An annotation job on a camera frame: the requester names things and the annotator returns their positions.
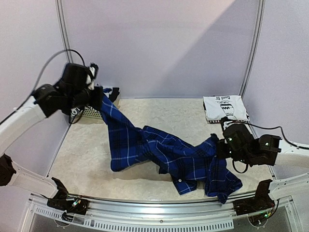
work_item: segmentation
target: white partition panel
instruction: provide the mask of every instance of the white partition panel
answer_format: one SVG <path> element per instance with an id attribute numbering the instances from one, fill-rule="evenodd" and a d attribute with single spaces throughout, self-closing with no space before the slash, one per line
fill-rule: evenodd
<path id="1" fill-rule="evenodd" d="M 1 121 L 23 102 L 46 60 L 63 45 L 54 0 L 3 0 L 0 10 Z M 60 78 L 65 62 L 65 55 L 52 61 L 40 85 Z M 67 119 L 56 113 L 27 131 L 6 154 L 25 168 L 47 175 L 67 128 Z M 18 231 L 29 195 L 15 187 L 0 187 L 0 231 Z"/>
<path id="2" fill-rule="evenodd" d="M 253 124 L 281 125 L 288 139 L 309 144 L 309 1 L 267 0 L 244 103 Z M 280 131 L 256 129 L 258 135 Z M 275 166 L 278 178 L 302 174 L 298 167 Z M 294 196 L 308 231 L 308 194 Z"/>
<path id="3" fill-rule="evenodd" d="M 259 0 L 65 0 L 71 48 L 123 98 L 238 94 Z"/>

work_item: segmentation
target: blue plaid shirt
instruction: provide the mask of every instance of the blue plaid shirt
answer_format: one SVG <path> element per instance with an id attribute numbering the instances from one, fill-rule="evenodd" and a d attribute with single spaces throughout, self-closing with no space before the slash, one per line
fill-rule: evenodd
<path id="1" fill-rule="evenodd" d="M 121 171 L 135 163 L 151 160 L 160 174 L 169 173 L 180 195 L 205 182 L 205 194 L 225 203 L 228 195 L 242 187 L 241 181 L 226 168 L 226 160 L 216 157 L 217 135 L 192 146 L 164 131 L 145 126 L 136 128 L 103 95 L 101 115 L 108 126 L 111 169 Z"/>

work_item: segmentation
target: beige tabletop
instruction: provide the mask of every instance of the beige tabletop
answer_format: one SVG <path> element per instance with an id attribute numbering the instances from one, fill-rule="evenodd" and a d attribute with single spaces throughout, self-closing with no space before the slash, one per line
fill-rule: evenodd
<path id="1" fill-rule="evenodd" d="M 208 124 L 203 99 L 127 99 L 115 104 L 136 126 L 145 125 L 174 134 L 198 145 L 211 133 L 223 138 L 221 126 Z M 271 179 L 268 166 L 253 166 L 238 174 L 227 160 L 227 168 L 241 179 L 243 187 L 233 194 L 256 190 L 258 183 Z M 119 200 L 200 200 L 207 196 L 204 183 L 197 190 L 180 196 L 169 174 L 158 174 L 152 162 L 133 165 L 121 172 L 110 169 L 108 129 L 100 119 L 83 117 L 69 129 L 50 171 L 70 193 Z M 239 170 L 245 165 L 236 163 Z"/>

